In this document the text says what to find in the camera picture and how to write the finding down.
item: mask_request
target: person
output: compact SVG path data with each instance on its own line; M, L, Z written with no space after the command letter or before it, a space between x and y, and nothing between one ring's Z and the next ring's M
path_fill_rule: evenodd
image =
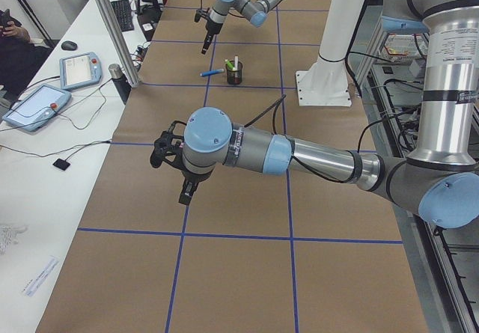
M4 98L13 103L52 50L31 44L30 34L17 19L11 18L7 24L0 25L0 85L7 91Z

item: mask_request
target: black cup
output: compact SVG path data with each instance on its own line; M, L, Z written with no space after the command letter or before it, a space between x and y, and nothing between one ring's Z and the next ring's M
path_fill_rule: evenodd
M230 85L239 85L242 81L242 63L241 61L238 61L238 68L237 70L232 70L228 65L225 65L226 67L226 81L228 81L228 84Z

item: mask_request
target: white table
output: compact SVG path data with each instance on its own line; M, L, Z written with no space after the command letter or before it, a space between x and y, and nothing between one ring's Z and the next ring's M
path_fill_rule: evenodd
M145 42L136 18L133 23L135 30L123 33L130 52L135 52L137 45ZM120 61L94 0L86 4L64 40L76 42L78 49L67 52L58 45L32 82L57 76L60 58L90 51L97 53L103 78L97 86L74 91L71 105L110 79L108 66L120 64ZM58 80L50 84L60 85ZM45 154L76 144L110 139L124 105L112 82L106 84L102 92L106 104L88 128L80 131L68 120L55 117L36 133L18 129L0 132L0 144ZM103 100L100 92L96 92L65 115L77 126L84 126ZM8 127L5 123L0 124L0 129ZM73 151L36 158L0 149L0 224L28 225L28 230L17 236L19 244L9 245L5 254L0 255L1 333L31 333L37 328L108 148L107 144L101 144L79 151L69 160L71 166L66 171L55 168L52 163L57 158L65 159ZM49 262L50 256L59 260L51 274L33 296L22 294L29 281Z

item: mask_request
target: black mouse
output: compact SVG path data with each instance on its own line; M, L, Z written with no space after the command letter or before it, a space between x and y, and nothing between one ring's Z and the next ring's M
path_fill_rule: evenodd
M75 51L78 48L78 45L73 41L64 41L61 43L61 48L67 51Z

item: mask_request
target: tablet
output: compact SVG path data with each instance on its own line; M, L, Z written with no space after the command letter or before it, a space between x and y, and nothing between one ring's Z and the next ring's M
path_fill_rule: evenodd
M94 52L60 59L60 83L64 90L94 85L102 78L102 67Z
M4 114L2 120L19 129L35 131L53 118L71 97L66 90L41 85Z

